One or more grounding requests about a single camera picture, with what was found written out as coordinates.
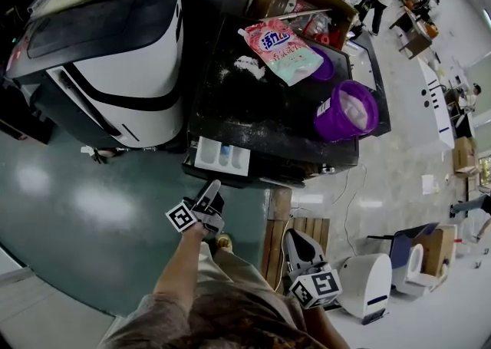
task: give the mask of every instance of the beige pants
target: beige pants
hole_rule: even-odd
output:
[[[202,242],[199,252],[198,282],[207,281],[235,282],[273,290],[253,265],[223,249],[218,249],[213,258],[208,244]]]

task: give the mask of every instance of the white marker cube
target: white marker cube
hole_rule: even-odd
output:
[[[300,275],[295,279],[289,291],[298,299],[303,308],[329,304],[343,292],[338,272],[329,270],[328,272]]]
[[[176,228],[177,232],[182,232],[195,222],[198,222],[198,219],[187,208],[184,202],[179,203],[177,206],[166,212],[166,217],[169,219],[170,223],[173,224],[174,228]]]

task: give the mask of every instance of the green floor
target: green floor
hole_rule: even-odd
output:
[[[107,165],[55,132],[49,146],[0,133],[0,242],[45,281],[113,314],[149,292],[179,240],[164,213],[204,182],[183,156],[132,152]],[[234,250],[259,263],[268,191],[222,188]]]

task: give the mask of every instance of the black machine lid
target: black machine lid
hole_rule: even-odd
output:
[[[7,76],[143,48],[166,33],[176,5],[177,0],[94,0],[30,21]]]

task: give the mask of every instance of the black pants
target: black pants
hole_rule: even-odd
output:
[[[378,2],[378,0],[374,1],[374,4],[372,4],[371,9],[374,10],[374,20],[371,23],[371,29],[375,34],[378,34],[378,31],[381,28],[381,21],[382,21],[382,14],[384,13],[384,9],[386,8],[386,5],[383,5],[382,3]],[[359,9],[357,10],[360,12],[360,21],[363,21],[367,17],[368,11],[364,9]]]

